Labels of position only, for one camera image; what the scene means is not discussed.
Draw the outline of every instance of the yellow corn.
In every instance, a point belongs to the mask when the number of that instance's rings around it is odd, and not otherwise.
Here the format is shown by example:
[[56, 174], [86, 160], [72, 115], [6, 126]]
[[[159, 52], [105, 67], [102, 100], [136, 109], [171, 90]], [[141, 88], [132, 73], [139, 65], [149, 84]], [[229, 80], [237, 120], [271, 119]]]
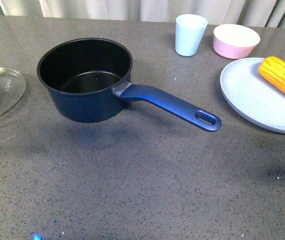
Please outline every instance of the yellow corn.
[[258, 68], [259, 74], [285, 94], [285, 62], [276, 56], [265, 58]]

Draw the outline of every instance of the curtain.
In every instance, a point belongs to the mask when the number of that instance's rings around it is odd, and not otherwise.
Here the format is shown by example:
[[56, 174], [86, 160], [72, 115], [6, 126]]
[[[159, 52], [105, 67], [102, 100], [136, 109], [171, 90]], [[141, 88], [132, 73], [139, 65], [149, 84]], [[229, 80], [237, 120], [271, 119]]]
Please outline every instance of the curtain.
[[175, 22], [197, 14], [209, 24], [285, 28], [285, 0], [0, 0], [0, 15]]

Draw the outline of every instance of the glass lid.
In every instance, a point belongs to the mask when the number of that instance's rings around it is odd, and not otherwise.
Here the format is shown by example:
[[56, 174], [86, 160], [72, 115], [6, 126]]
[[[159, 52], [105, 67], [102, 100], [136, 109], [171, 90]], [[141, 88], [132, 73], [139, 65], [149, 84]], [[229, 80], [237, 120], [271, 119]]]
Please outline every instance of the glass lid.
[[19, 72], [0, 67], [0, 116], [16, 105], [26, 86], [26, 80]]

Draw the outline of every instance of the plastic cup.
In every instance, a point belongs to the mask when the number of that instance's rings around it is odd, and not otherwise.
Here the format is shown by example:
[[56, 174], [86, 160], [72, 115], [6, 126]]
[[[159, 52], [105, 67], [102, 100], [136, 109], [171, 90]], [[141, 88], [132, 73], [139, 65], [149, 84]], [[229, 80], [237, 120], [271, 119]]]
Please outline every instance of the plastic cup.
[[199, 15], [183, 14], [176, 18], [175, 50], [179, 55], [193, 56], [201, 43], [208, 21]]

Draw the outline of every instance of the blue handle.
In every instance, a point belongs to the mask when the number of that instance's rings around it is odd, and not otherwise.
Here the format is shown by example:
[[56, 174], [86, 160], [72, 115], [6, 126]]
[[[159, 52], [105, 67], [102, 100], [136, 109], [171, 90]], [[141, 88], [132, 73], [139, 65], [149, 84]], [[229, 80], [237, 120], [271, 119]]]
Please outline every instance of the blue handle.
[[116, 87], [113, 94], [125, 102], [151, 103], [207, 132], [217, 131], [222, 126], [214, 114], [153, 86], [125, 82]]

